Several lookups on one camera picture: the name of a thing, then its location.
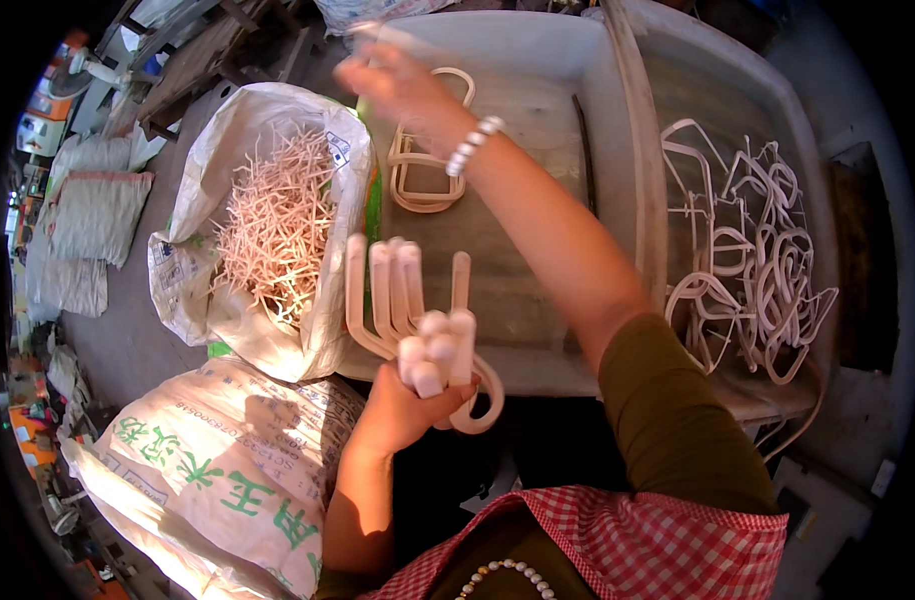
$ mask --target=white beaded bracelet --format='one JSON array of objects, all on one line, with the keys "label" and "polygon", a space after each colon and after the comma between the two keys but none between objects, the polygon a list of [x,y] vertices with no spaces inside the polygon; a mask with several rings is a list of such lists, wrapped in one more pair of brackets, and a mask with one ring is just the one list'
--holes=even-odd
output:
[{"label": "white beaded bracelet", "polygon": [[500,117],[493,114],[486,116],[477,122],[477,129],[467,134],[467,139],[457,144],[457,149],[451,154],[451,159],[444,167],[444,172],[448,176],[457,177],[464,171],[464,165],[467,164],[468,158],[474,155],[477,147],[483,145],[488,135],[493,136],[504,128],[504,122]]}]

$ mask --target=olive green shirt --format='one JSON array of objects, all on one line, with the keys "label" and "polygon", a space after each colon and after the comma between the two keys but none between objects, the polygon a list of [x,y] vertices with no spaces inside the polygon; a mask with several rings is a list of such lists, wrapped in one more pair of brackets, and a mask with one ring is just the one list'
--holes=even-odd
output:
[{"label": "olive green shirt", "polygon": [[[761,455],[660,316],[643,315],[619,330],[600,361],[598,382],[634,491],[752,515],[779,512]],[[557,597],[597,597],[524,506],[480,522],[428,597],[452,600],[479,566],[506,558],[538,570]],[[475,600],[539,597],[512,569],[498,569],[487,581]],[[316,597],[349,599],[381,583],[325,567]]]}]

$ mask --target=pearl necklace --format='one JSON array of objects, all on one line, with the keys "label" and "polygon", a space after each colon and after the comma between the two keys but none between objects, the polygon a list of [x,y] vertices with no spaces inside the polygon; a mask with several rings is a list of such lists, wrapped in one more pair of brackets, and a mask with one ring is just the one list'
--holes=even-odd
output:
[{"label": "pearl necklace", "polygon": [[550,584],[548,582],[544,581],[544,578],[541,577],[540,573],[527,566],[527,563],[522,560],[515,562],[511,558],[505,558],[500,562],[497,560],[491,560],[487,567],[481,566],[478,568],[477,572],[474,575],[471,575],[471,581],[464,585],[463,588],[461,588],[460,596],[454,598],[454,600],[464,600],[464,598],[467,598],[467,596],[474,591],[475,586],[484,580],[484,575],[489,574],[491,571],[496,571],[501,567],[504,567],[505,569],[514,569],[522,573],[524,577],[529,579],[530,582],[534,583],[537,591],[541,593],[542,600],[550,600],[554,597],[554,590],[550,588]]}]

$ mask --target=woman's left arm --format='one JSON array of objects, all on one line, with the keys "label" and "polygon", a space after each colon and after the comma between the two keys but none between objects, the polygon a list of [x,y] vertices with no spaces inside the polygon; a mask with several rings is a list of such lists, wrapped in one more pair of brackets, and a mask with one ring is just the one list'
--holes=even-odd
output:
[{"label": "woman's left arm", "polygon": [[423,400],[403,385],[393,365],[379,369],[337,470],[337,487],[324,521],[327,569],[373,578],[390,575],[394,453],[420,439],[475,391],[476,385],[454,386]]}]

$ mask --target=red checkered apron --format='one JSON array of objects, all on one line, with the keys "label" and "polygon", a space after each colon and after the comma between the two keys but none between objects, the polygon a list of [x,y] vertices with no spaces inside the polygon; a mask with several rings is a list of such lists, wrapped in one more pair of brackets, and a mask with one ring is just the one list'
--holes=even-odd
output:
[{"label": "red checkered apron", "polygon": [[366,598],[424,598],[454,548],[495,511],[523,502],[600,598],[766,598],[787,515],[718,510],[659,493],[587,486],[512,491]]}]

